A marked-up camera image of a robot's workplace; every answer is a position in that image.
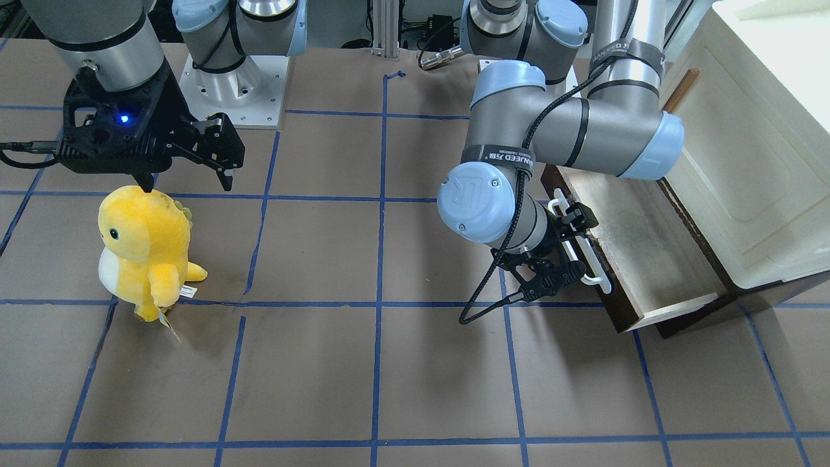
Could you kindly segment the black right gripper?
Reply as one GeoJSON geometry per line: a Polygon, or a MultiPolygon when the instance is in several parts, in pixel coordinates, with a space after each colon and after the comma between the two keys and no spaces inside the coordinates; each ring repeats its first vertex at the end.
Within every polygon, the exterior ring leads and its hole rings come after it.
{"type": "Polygon", "coordinates": [[[81,174],[130,174],[145,194],[174,156],[210,168],[225,192],[244,165],[245,145],[230,117],[196,121],[168,62],[148,82],[117,92],[81,66],[65,93],[63,118],[59,163],[81,174]]]}

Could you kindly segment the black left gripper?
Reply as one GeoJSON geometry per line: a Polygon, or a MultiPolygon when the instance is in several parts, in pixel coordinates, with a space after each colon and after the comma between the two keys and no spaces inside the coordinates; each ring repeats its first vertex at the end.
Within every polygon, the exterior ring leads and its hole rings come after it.
{"type": "Polygon", "coordinates": [[[556,296],[564,287],[578,283],[586,266],[580,260],[570,261],[563,240],[587,237],[589,230],[598,225],[599,220],[589,206],[574,203],[561,217],[547,219],[545,235],[536,248],[520,254],[502,254],[496,265],[519,282],[519,289],[501,302],[533,302],[556,296]]]}

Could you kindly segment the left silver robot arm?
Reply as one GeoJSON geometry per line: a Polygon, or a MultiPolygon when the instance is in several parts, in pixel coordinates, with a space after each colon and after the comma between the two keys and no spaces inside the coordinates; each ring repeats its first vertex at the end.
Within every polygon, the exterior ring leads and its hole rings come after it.
{"type": "Polygon", "coordinates": [[[492,57],[469,104],[460,163],[438,212],[464,239],[537,264],[558,243],[528,193],[537,163],[658,180],[677,162],[682,120],[661,110],[664,1],[467,1],[460,44],[492,57]]]}

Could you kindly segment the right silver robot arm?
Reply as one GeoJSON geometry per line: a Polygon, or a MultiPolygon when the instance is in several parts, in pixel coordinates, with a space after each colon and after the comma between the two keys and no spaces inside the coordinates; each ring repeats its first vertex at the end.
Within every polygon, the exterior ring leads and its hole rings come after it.
{"type": "Polygon", "coordinates": [[[24,1],[23,8],[74,77],[64,97],[62,138],[4,144],[52,154],[79,174],[130,175],[143,191],[185,158],[213,171],[226,191],[243,167],[236,124],[256,104],[276,103],[258,57],[299,56],[307,45],[305,1],[174,1],[189,48],[175,77],[148,16],[149,1],[24,1]]]}

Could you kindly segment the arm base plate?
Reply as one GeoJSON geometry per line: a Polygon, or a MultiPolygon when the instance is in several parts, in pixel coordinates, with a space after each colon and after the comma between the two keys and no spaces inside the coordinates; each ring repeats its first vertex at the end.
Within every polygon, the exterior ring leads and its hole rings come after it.
{"type": "Polygon", "coordinates": [[[199,71],[187,57],[179,88],[199,121],[224,113],[237,129],[278,129],[290,58],[249,56],[240,68],[222,74],[199,71]]]}
{"type": "Polygon", "coordinates": [[[481,59],[478,62],[478,72],[481,74],[488,66],[491,66],[493,63],[500,62],[500,59],[481,59]]]}

